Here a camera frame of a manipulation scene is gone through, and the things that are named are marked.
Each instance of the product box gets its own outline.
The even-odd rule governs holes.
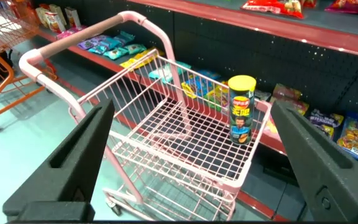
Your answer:
[[[60,20],[62,21],[63,25],[67,25],[65,16],[63,15],[62,9],[60,9],[59,6],[55,5],[55,4],[50,4],[49,5],[50,11],[51,12],[56,12],[59,15]]]
[[[81,22],[80,22],[80,18],[78,17],[77,10],[70,7],[66,7],[65,11],[70,27],[80,27]]]
[[[50,30],[58,34],[66,31],[65,26],[56,12],[46,12],[45,17],[47,18]]]
[[[40,19],[41,24],[44,25],[44,27],[49,28],[47,18],[45,17],[45,13],[48,11],[42,7],[38,7],[37,9],[35,9],[35,12]]]

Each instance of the store shelf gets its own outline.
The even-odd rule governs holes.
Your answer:
[[[304,19],[240,9],[246,0],[128,0],[358,55],[358,15],[304,9]]]
[[[47,40],[49,40],[51,42],[56,41],[55,34],[50,32],[47,29],[41,29],[40,32],[39,32],[39,36],[41,36],[44,39],[47,39]],[[85,57],[85,58],[89,59],[92,62],[95,62],[95,63],[97,63],[99,65],[102,65],[105,68],[108,68],[108,69],[110,69],[110,70],[112,70],[114,72],[119,72],[122,69],[124,69],[119,64],[122,63],[122,62],[125,62],[126,60],[129,59],[129,57],[126,56],[126,57],[117,59],[115,61],[112,61],[112,60],[109,60],[106,57],[93,54],[93,53],[88,52],[86,50],[82,50],[77,46],[72,46],[72,47],[69,48],[69,50],[74,52],[74,53],[76,53],[76,54],[78,54],[78,55],[80,55],[80,56],[82,56],[82,57]],[[129,77],[131,79],[135,80],[135,81],[138,81],[138,76],[139,76],[139,74],[136,74],[136,75],[134,73],[129,74]],[[141,82],[141,84],[149,85],[149,84],[152,83],[152,80],[149,79],[146,76],[143,76],[140,82]],[[71,89],[73,88],[73,86],[71,86],[69,83],[64,83],[64,84],[68,88],[71,88]],[[162,87],[157,86],[157,85],[154,88],[154,90],[158,91],[158,92],[160,90],[162,90],[162,89],[163,89]],[[227,120],[227,116],[225,114],[222,114],[222,113],[210,108],[207,105],[202,105],[202,104],[196,102],[195,100],[193,100],[191,98],[185,98],[185,104],[188,105],[188,106],[194,107],[198,111],[203,111],[203,113],[206,116],[214,117],[216,119],[222,119],[223,121]],[[278,135],[273,135],[273,134],[268,134],[268,133],[263,134],[261,139],[260,139],[260,143],[262,143],[265,146],[268,146],[269,148],[271,148],[273,150],[278,151],[281,154],[285,154],[284,146],[283,146],[283,144],[282,144],[282,142],[281,142],[281,140],[280,140]]]

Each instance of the blue snack bag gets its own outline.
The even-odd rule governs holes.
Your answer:
[[[88,51],[92,52],[92,53],[96,53],[96,54],[103,54],[106,51],[108,51],[108,48],[106,46],[97,45],[97,46],[92,47]]]
[[[185,67],[185,68],[191,68],[191,65],[188,65],[186,63],[183,63],[183,62],[178,62],[177,61],[177,64]],[[181,74],[183,71],[182,68],[180,67],[177,67],[177,72],[178,74]],[[162,82],[163,83],[169,83],[172,81],[173,77],[172,77],[172,72],[171,72],[171,65],[168,63],[168,64],[165,64],[164,66],[152,71],[149,73],[149,77],[150,78],[162,78]]]
[[[197,72],[213,80],[221,81],[221,76],[217,73],[208,70],[198,70]],[[181,87],[184,89],[186,95],[193,99],[197,96],[204,97],[214,89],[212,82],[207,82],[207,79],[198,76],[194,77],[193,75],[190,75],[189,80],[183,82]]]
[[[134,39],[135,39],[134,35],[130,35],[124,31],[121,31],[119,35],[114,37],[114,40],[120,42],[120,44],[117,45],[117,47],[123,47],[129,42],[133,41]]]
[[[101,40],[99,44],[102,46],[106,46],[108,48],[108,50],[111,50],[111,49],[121,45],[121,42],[114,38],[107,37],[104,40]]]
[[[146,50],[146,47],[143,44],[131,44],[125,46],[125,48],[129,51],[129,54],[136,54]]]
[[[109,57],[111,60],[115,60],[117,58],[124,56],[126,53],[128,53],[127,49],[118,47],[114,50],[110,50],[108,52],[103,53],[103,55]]]

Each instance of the yellow snack package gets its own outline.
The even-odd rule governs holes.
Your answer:
[[[154,49],[157,49],[157,50],[158,50],[158,53],[160,54],[160,56],[164,56],[164,55],[165,55],[163,51],[159,50],[159,49],[156,48],[156,47],[152,47],[152,48],[149,48],[149,49],[147,49],[147,50],[145,50],[145,51],[143,51],[143,52],[141,52],[141,53],[139,53],[139,54],[133,56],[133,57],[130,58],[128,61],[122,62],[120,65],[121,65],[122,67],[124,67],[124,68],[128,68],[128,67],[131,66],[132,64],[136,63],[139,59],[141,59],[144,55],[146,55],[147,53],[149,53],[150,51],[152,51],[152,50],[154,50]],[[147,65],[148,63],[150,63],[150,62],[151,62],[152,60],[154,60],[154,59],[155,59],[155,56],[146,59],[144,62],[138,64],[138,66],[136,66],[135,69],[138,69],[138,68],[140,68],[140,67],[142,67],[142,66]]]

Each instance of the cart lower rack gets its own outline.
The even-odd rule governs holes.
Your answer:
[[[29,63],[128,20],[159,36],[168,59],[152,50],[79,100]],[[196,105],[189,105],[180,83],[197,78],[214,88],[227,89],[227,86],[177,64],[167,35],[144,16],[131,11],[31,50],[23,55],[20,66],[26,75],[65,100],[77,122],[94,103],[113,100],[116,112],[105,156],[124,184],[117,190],[105,188],[104,193],[117,214],[122,207],[148,220],[231,219],[235,199],[270,115],[269,104],[255,101],[251,142],[243,146],[233,144],[227,121],[200,111],[203,105],[211,104],[219,106],[221,113],[227,113],[227,108],[214,103],[219,102],[216,99],[212,102],[198,96],[193,101]],[[141,79],[145,73],[161,67],[170,69],[158,70],[159,78],[151,82]],[[173,83],[163,82],[170,75]],[[183,201],[176,197],[189,199]]]

